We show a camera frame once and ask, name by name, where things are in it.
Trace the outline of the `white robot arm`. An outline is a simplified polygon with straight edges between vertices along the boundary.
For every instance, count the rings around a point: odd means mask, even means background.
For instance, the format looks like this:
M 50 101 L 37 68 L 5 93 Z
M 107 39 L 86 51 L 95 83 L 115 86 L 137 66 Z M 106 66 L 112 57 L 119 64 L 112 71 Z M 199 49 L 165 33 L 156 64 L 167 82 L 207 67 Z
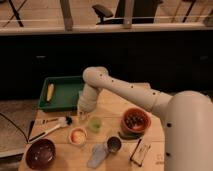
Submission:
M 78 109 L 96 108 L 106 89 L 152 113 L 161 121 L 164 135 L 164 171 L 213 171 L 213 101 L 197 91 L 169 95 L 108 75 L 104 67 L 88 67 Z

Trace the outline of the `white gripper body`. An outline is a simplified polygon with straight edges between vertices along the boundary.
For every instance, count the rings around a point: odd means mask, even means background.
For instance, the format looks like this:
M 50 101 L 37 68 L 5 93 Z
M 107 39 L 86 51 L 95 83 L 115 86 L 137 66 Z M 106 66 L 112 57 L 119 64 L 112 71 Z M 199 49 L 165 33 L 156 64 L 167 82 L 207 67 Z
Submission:
M 80 122 L 84 122 L 88 118 L 88 114 L 96 108 L 100 92 L 100 88 L 88 84 L 85 84 L 83 90 L 79 92 L 77 114 Z

